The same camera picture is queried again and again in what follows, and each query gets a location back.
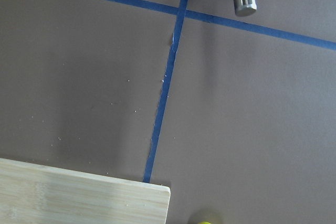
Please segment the wooden cutting board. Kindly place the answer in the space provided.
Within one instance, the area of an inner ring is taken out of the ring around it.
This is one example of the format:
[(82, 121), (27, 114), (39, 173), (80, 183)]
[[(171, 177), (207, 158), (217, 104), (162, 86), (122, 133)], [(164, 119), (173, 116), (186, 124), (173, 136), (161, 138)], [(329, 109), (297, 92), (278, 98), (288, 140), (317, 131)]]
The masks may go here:
[(168, 187), (1, 159), (1, 223), (165, 223)]

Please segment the yellow lemon right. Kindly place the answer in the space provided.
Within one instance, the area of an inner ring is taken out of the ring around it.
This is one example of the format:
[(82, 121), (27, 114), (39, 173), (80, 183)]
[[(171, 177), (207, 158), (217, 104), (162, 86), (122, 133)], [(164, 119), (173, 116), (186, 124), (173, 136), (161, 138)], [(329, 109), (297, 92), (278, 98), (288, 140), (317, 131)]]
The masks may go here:
[(223, 223), (221, 217), (214, 212), (196, 212), (192, 214), (187, 223), (198, 224), (198, 223), (211, 223), (211, 224), (221, 224)]

